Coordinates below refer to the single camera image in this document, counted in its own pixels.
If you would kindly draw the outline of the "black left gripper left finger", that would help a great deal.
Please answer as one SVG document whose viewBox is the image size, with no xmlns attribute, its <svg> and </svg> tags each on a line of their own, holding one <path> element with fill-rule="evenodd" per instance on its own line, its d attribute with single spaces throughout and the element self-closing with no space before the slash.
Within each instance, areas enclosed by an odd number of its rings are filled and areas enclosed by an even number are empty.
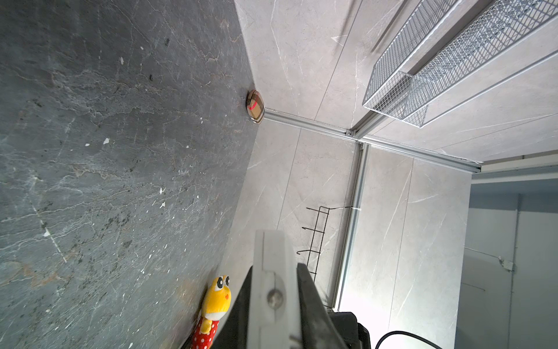
<svg viewBox="0 0 558 349">
<path fill-rule="evenodd" d="M 219 326 L 212 349 L 246 349 L 251 297 L 252 268 L 244 279 L 232 310 L 224 325 Z"/>
</svg>

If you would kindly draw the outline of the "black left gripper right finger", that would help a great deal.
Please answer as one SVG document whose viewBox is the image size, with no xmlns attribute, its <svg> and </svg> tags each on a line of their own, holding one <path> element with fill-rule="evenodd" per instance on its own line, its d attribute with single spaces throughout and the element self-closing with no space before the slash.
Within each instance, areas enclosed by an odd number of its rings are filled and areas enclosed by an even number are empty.
<svg viewBox="0 0 558 349">
<path fill-rule="evenodd" d="M 296 266 L 303 348 L 346 348 L 331 321 L 307 266 Z"/>
</svg>

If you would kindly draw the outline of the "white remote control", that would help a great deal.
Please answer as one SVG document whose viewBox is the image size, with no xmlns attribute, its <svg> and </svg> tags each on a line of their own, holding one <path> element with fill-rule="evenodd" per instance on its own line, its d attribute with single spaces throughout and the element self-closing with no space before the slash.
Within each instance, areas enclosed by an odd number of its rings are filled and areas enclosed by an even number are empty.
<svg viewBox="0 0 558 349">
<path fill-rule="evenodd" d="M 257 231 L 248 313 L 248 348 L 302 348 L 296 257 L 283 231 Z"/>
</svg>

